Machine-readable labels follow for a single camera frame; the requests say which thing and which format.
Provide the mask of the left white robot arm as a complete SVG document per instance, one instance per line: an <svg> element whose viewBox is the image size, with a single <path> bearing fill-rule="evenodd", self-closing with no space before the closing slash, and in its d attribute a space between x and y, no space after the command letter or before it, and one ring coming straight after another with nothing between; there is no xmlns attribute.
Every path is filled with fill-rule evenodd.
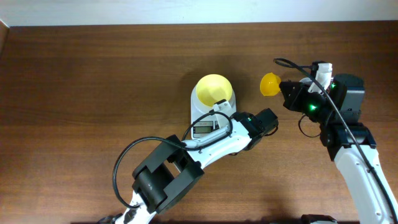
<svg viewBox="0 0 398 224"><path fill-rule="evenodd" d="M176 205L202 178L204 169L224 156L249 151L265 136L278 129L278 117L267 108L253 115L236 112L225 115L223 128L196 139L148 136L126 146L118 156L112 173L116 198L125 206L124 213L104 217L100 223L149 223ZM125 201L119 193L117 173L127 152L144 141L160 144L134 169L132 199Z"/></svg>

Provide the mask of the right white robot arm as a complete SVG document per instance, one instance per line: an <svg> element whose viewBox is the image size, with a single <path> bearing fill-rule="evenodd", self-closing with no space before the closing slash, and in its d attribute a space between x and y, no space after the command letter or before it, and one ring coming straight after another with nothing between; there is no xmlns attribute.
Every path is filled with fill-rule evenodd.
<svg viewBox="0 0 398 224"><path fill-rule="evenodd" d="M385 178L377 144L359 122L364 82L350 74L333 78L327 93L302 82L281 82L284 107L319 123L320 140L342 174L361 223L397 223L397 200Z"/></svg>

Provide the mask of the yellow measuring scoop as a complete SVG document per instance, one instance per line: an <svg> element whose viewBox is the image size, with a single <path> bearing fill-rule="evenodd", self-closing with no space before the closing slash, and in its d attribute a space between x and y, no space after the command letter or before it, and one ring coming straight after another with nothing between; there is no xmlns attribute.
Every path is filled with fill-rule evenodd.
<svg viewBox="0 0 398 224"><path fill-rule="evenodd" d="M263 96L275 96L280 92L281 79L274 73L267 73L260 82L260 91Z"/></svg>

